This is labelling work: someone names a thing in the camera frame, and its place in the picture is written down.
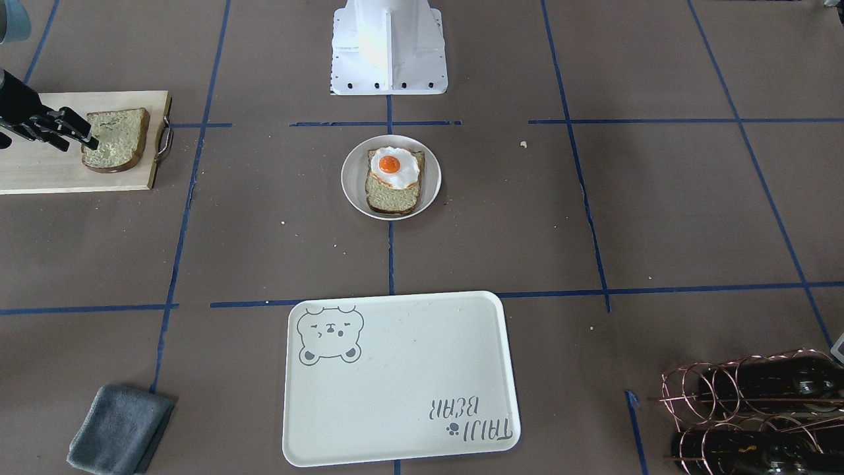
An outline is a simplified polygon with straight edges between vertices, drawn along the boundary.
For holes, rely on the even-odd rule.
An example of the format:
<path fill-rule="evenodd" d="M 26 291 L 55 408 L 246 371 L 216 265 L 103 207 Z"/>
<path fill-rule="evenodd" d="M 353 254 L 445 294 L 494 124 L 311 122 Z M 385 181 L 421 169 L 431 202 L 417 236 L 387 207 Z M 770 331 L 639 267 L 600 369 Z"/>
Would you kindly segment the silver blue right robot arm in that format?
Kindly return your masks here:
<path fill-rule="evenodd" d="M 1 42 L 21 42 L 30 34 L 30 18 L 23 4 L 2 1 Z M 27 141 L 50 144 L 63 152 L 69 150 L 69 139 L 89 150 L 99 146 L 87 120 L 66 106 L 54 110 L 44 105 L 35 90 L 5 69 L 1 70 L 1 125 Z"/>

